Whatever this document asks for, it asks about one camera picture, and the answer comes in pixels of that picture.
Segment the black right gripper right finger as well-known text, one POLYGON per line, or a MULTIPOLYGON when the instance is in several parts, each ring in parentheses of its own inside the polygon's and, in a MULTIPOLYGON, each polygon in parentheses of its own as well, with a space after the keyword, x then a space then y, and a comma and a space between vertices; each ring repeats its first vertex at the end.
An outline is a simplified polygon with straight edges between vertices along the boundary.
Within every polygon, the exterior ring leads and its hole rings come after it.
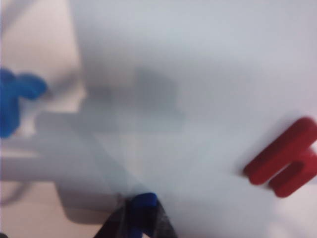
POLYGON ((150 227, 148 231, 150 238, 177 238, 178 235, 165 212, 162 203, 157 200, 155 208, 150 210, 150 227))

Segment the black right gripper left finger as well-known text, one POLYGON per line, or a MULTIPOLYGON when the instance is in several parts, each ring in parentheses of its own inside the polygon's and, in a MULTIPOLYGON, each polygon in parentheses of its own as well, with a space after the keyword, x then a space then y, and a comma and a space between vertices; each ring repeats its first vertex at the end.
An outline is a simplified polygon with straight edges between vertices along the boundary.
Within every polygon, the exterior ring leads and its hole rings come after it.
POLYGON ((127 197, 110 214, 96 233, 96 238, 128 238, 128 210, 131 198, 127 197))

